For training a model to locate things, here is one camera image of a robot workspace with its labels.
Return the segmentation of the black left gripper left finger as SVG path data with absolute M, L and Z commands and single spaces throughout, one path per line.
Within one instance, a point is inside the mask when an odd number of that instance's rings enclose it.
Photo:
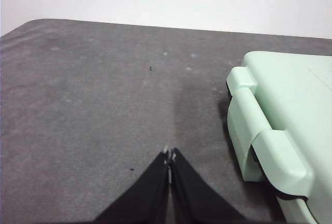
M 169 153 L 160 152 L 137 181 L 100 213 L 95 223 L 165 223 Z

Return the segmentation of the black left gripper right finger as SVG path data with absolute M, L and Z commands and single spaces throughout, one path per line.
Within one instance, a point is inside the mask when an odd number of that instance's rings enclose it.
M 246 218 L 213 190 L 179 149 L 170 158 L 176 223 L 241 223 Z

